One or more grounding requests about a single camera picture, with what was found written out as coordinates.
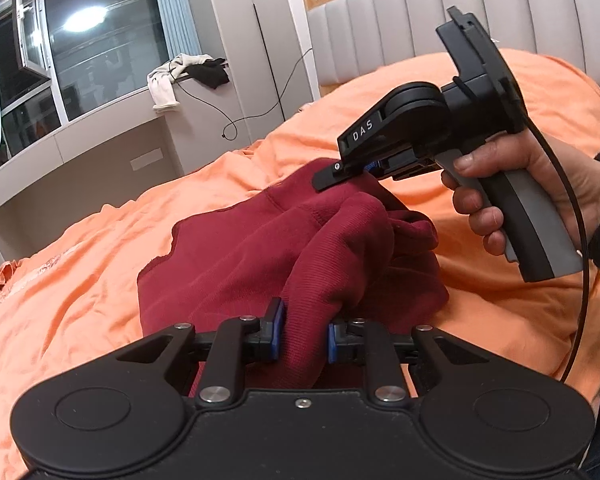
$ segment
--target headboard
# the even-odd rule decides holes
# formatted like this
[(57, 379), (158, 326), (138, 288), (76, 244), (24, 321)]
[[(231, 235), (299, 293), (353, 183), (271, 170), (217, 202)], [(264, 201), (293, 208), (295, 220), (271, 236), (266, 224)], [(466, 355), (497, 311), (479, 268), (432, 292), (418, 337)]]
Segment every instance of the headboard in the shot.
[(498, 46), (560, 57), (600, 86), (600, 0), (304, 0), (320, 95), (379, 66), (443, 52), (445, 9), (473, 12)]

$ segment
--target gray grip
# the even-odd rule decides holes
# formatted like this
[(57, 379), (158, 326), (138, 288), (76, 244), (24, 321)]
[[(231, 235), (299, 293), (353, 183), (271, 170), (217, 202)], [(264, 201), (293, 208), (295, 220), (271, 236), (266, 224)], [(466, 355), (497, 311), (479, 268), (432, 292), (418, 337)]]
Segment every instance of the gray grip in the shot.
[[(460, 150), (448, 150), (437, 155), (436, 162), (441, 168), (453, 175), (461, 186), (480, 191), (484, 206), (490, 206), (491, 201), (477, 179), (465, 178), (456, 173), (453, 161), (461, 155)], [(544, 189), (525, 170), (507, 171), (505, 176), (538, 235), (554, 277), (559, 278), (560, 276), (580, 272), (582, 270), (582, 258), (573, 246), (554, 203)], [(505, 236), (507, 261), (517, 262), (518, 258), (506, 232)]]

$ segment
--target window pane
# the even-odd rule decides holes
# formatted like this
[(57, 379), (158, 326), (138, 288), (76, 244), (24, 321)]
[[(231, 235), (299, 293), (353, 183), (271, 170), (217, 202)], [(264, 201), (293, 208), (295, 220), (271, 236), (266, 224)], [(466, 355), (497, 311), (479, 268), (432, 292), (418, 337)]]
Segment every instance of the window pane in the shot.
[(38, 66), (45, 67), (42, 57), (42, 34), (38, 27), (35, 0), (22, 0), (22, 26), (24, 28), (24, 48), (27, 51), (27, 59)]
[(2, 130), (11, 155), (59, 127), (51, 88), (34, 95), (2, 118)]
[(0, 20), (0, 108), (6, 108), (45, 81), (46, 78), (18, 67), (13, 18), (9, 14)]
[(156, 0), (45, 0), (69, 120), (146, 85), (168, 60)]

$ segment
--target person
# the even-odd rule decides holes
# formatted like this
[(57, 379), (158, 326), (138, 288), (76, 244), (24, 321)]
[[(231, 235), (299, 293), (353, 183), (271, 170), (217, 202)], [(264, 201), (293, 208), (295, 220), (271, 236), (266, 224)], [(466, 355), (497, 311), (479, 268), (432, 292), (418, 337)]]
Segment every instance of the person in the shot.
[[(585, 223), (589, 256), (600, 269), (600, 153), (592, 158), (561, 140), (544, 137), (560, 160), (576, 193)], [(498, 171), (526, 169), (551, 197), (573, 244), (577, 249), (581, 248), (575, 215), (564, 186), (530, 131), (499, 136), (457, 158), (454, 169), (460, 176), (468, 178), (483, 178)], [(443, 171), (441, 179), (454, 192), (455, 210), (468, 215), (472, 231), (483, 237), (485, 250), (496, 256), (504, 254), (502, 211), (494, 206), (483, 207), (480, 192), (459, 186), (449, 172)], [(600, 480), (600, 410), (596, 433), (582, 468), (593, 480)]]

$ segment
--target finger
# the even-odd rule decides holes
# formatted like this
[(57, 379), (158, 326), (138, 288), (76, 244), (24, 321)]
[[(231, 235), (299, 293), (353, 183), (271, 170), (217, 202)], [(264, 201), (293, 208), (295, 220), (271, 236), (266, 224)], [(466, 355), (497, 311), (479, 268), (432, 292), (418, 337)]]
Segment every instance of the finger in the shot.
[(507, 241), (502, 231), (495, 231), (490, 235), (486, 235), (482, 239), (482, 244), (489, 254), (493, 254), (493, 256), (501, 256), (504, 254)]
[(440, 174), (440, 180), (442, 181), (442, 185), (448, 187), (450, 190), (454, 190), (456, 187), (460, 186), (458, 181), (454, 179), (453, 175), (448, 171), (443, 171)]
[(469, 215), (471, 231), (480, 236), (487, 236), (502, 227), (504, 217), (497, 207), (486, 207)]
[(461, 215), (470, 215), (482, 208), (482, 195), (477, 189), (460, 186), (453, 196), (454, 208)]
[(454, 161), (456, 171), (462, 176), (480, 178), (499, 171), (526, 168), (542, 150), (528, 132), (502, 135), (479, 146), (468, 155)]

